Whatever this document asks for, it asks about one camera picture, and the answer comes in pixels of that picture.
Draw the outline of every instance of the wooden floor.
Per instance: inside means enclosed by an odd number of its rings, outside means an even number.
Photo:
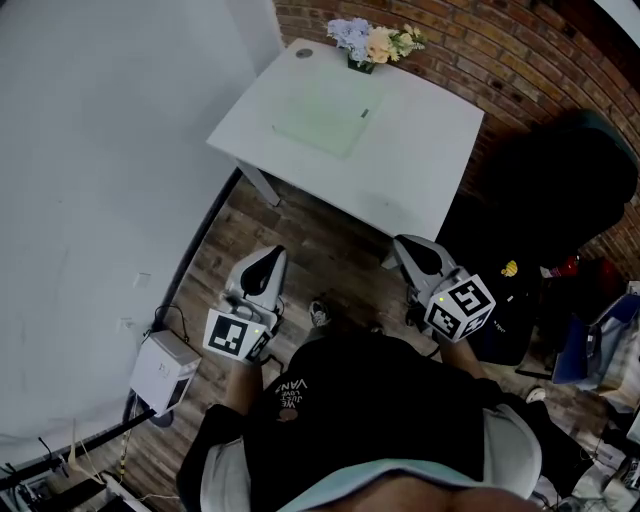
[[[238,183],[180,286],[175,303],[184,311],[192,346],[203,361],[185,401],[176,410],[173,426],[161,430],[146,422],[133,431],[124,482],[139,496],[175,495],[175,474],[202,416],[223,398],[230,362],[201,349],[205,322],[208,309],[218,304],[231,267],[252,251],[282,244],[289,256],[283,291],[285,321],[270,345],[280,360],[288,362],[305,338],[311,327],[307,306],[319,295],[326,297],[338,318],[359,325],[377,321],[387,334],[405,339],[421,353],[431,352],[436,346],[404,325],[404,281],[397,271],[379,266],[390,248],[389,237],[290,185],[277,180],[273,185],[282,198],[278,207],[264,201],[244,178]],[[175,313],[168,322],[179,332],[181,324]],[[503,389],[522,396],[536,384],[546,387],[554,421],[594,453],[606,422],[599,399],[570,386],[554,387],[516,375],[510,368],[486,368]],[[264,367],[266,381],[276,377],[276,369],[273,363]],[[120,441],[94,453],[99,469],[114,468]],[[597,457],[605,465],[616,465],[618,456],[605,446],[598,449]],[[181,510],[175,499],[151,497],[146,503],[160,511]]]

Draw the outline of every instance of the red brick wall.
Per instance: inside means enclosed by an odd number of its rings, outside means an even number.
[[[418,26],[428,38],[399,67],[446,87],[485,115],[461,191],[481,195],[479,164],[496,141],[565,110],[590,108],[616,126],[640,153],[640,94],[611,61],[542,2],[531,0],[274,0],[283,41],[333,44],[326,22],[362,17],[373,24]],[[623,220],[585,245],[640,279],[640,199]]]

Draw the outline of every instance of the white wall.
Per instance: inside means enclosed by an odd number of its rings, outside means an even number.
[[[280,50],[251,1],[0,10],[0,463],[68,445],[71,418],[119,421],[136,343],[117,319],[151,322],[232,171],[205,140]]]
[[[596,3],[640,46],[640,8],[633,0],[596,0]]]

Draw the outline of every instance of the blue flower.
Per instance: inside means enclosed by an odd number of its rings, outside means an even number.
[[[348,20],[331,20],[328,23],[328,34],[336,40],[338,48],[346,48],[350,57],[357,61],[369,62],[367,55],[367,37],[369,22],[362,18]]]

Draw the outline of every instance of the sneaker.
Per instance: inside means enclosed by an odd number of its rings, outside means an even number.
[[[547,398],[547,392],[544,388],[537,387],[529,391],[525,402],[532,404],[533,402],[543,402]]]
[[[314,327],[323,327],[331,322],[329,308],[321,300],[315,299],[309,304],[309,315]]]

